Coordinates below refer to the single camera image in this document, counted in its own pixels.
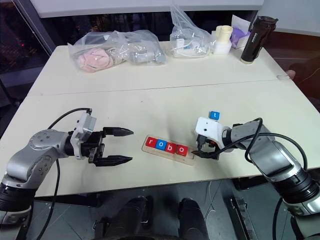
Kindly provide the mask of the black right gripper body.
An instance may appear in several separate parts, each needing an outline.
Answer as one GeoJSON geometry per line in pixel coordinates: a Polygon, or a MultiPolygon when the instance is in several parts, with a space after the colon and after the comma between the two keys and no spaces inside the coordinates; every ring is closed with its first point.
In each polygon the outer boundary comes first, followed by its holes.
{"type": "Polygon", "coordinates": [[[204,159],[214,159],[214,160],[219,159],[218,151],[220,150],[220,148],[215,141],[209,139],[208,137],[205,137],[199,134],[196,139],[196,147],[197,147],[197,150],[202,150],[203,152],[207,152],[208,158],[204,158],[204,159]],[[203,147],[205,146],[209,147],[211,151],[204,151],[203,147]]]}

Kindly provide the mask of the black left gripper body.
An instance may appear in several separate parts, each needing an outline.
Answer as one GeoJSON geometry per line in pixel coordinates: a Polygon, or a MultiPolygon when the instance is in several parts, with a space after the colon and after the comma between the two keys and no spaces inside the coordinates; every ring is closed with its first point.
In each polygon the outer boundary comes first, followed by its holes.
{"type": "Polygon", "coordinates": [[[95,166],[103,165],[102,158],[105,148],[103,138],[105,137],[103,131],[95,131],[81,144],[81,154],[83,157],[88,158],[90,164],[94,164],[95,166]]]}

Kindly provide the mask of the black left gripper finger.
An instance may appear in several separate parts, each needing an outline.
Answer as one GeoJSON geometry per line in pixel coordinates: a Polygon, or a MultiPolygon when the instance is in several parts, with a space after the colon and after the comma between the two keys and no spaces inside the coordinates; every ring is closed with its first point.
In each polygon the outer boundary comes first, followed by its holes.
{"type": "Polygon", "coordinates": [[[105,136],[124,137],[134,134],[133,131],[122,127],[103,127],[102,130],[105,136]]]}
{"type": "Polygon", "coordinates": [[[133,158],[123,155],[110,155],[107,157],[100,157],[95,160],[96,167],[113,167],[121,164],[125,164],[131,161],[133,158]]]}

